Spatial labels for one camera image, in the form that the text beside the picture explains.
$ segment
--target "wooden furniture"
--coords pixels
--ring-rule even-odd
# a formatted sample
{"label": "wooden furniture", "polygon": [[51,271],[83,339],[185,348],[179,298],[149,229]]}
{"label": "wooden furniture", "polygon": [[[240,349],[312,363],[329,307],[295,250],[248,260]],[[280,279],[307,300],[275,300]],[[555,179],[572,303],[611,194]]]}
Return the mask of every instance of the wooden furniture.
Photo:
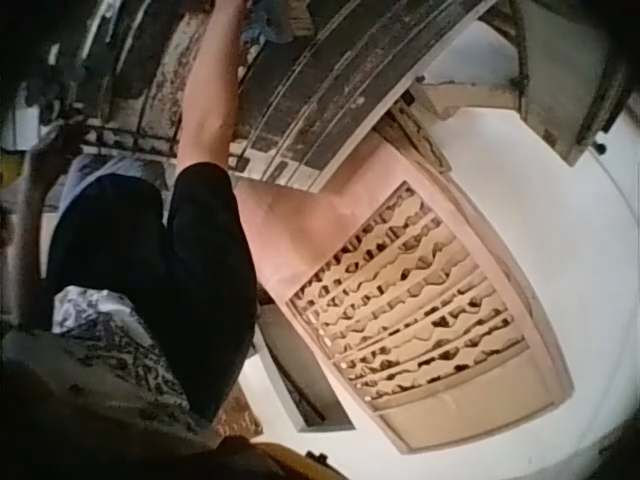
{"label": "wooden furniture", "polygon": [[564,401],[530,286],[455,184],[369,137],[317,195],[241,183],[262,285],[403,452],[469,441]]}

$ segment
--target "patterned fabric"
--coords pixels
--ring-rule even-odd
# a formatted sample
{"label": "patterned fabric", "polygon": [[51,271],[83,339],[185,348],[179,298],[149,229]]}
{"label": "patterned fabric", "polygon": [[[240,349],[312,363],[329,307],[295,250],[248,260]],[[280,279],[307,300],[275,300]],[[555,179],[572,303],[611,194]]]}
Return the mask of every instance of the patterned fabric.
{"label": "patterned fabric", "polygon": [[67,287],[55,298],[52,332],[12,331],[2,355],[113,418],[183,435],[208,427],[190,413],[164,355],[123,295]]}

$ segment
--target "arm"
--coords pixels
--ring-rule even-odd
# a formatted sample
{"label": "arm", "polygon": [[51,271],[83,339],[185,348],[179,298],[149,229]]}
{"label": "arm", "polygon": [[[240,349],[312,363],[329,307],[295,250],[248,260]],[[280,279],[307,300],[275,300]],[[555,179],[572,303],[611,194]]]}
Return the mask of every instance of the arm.
{"label": "arm", "polygon": [[209,162],[228,168],[238,108],[240,34],[246,0],[216,0],[182,100],[177,172]]}
{"label": "arm", "polygon": [[17,323],[27,328],[38,328],[42,281],[40,224],[47,192],[29,188],[28,183],[24,181],[18,198],[11,297]]}
{"label": "arm", "polygon": [[10,280],[12,310],[17,323],[25,328],[48,329],[51,322],[40,316],[42,302],[47,301],[40,272],[42,211],[47,194],[78,153],[81,136],[78,120],[54,124],[25,159]]}

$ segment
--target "wooden board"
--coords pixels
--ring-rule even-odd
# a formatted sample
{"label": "wooden board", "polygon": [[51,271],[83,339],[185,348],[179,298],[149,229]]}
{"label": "wooden board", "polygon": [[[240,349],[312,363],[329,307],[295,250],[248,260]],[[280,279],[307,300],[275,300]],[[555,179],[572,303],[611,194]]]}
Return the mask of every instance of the wooden board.
{"label": "wooden board", "polygon": [[[558,405],[571,391],[548,322],[533,318],[508,256],[488,249],[477,219],[472,228],[465,217],[467,200],[451,185],[371,134],[317,195],[247,181],[237,188],[262,285],[404,452],[487,435]],[[533,373],[508,373],[506,365],[525,354],[518,371]],[[500,392],[486,382],[495,372],[506,372],[495,383]],[[518,378],[537,379],[526,386],[535,401],[505,395],[525,388]],[[454,439],[419,439],[403,429],[403,409],[416,412],[420,402],[431,405],[427,399],[463,387],[497,402],[491,425],[452,424],[460,432]],[[482,409],[465,410],[474,395],[456,396],[456,408],[479,415]],[[437,409],[419,411],[413,428],[428,429]]]}

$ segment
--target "cabinet door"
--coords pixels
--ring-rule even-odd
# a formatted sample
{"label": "cabinet door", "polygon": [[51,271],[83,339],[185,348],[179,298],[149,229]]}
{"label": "cabinet door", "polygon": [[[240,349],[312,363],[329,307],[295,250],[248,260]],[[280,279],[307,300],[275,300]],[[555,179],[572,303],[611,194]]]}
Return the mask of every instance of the cabinet door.
{"label": "cabinet door", "polygon": [[628,72],[579,2],[514,0],[507,5],[520,60],[520,115],[574,165],[628,101]]}

